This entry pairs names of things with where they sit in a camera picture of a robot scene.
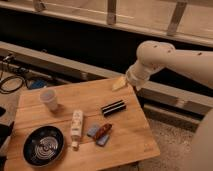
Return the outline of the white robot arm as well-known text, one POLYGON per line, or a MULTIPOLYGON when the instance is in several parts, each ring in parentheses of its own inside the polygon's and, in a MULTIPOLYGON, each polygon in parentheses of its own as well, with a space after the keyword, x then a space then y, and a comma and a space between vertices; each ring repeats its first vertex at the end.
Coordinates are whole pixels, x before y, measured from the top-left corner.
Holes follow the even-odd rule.
MULTIPOLYGON (((140 90, 163 68, 213 89, 213 51, 180 50, 171 43, 144 41, 137 47, 136 57, 125 75, 113 84, 113 90, 127 83, 140 90)), ((213 171, 213 109, 199 124, 180 171, 213 171)))

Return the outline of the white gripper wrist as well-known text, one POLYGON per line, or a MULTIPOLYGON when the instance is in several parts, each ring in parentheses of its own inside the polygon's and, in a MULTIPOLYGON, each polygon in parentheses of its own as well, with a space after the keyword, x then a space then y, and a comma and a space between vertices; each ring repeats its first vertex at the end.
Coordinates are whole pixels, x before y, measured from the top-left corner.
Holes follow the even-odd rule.
POLYGON ((143 85, 149 80, 152 72, 149 67, 136 61, 126 71, 126 78, 119 77, 112 85, 112 90, 117 91, 127 86, 127 81, 135 88, 142 88, 143 85))

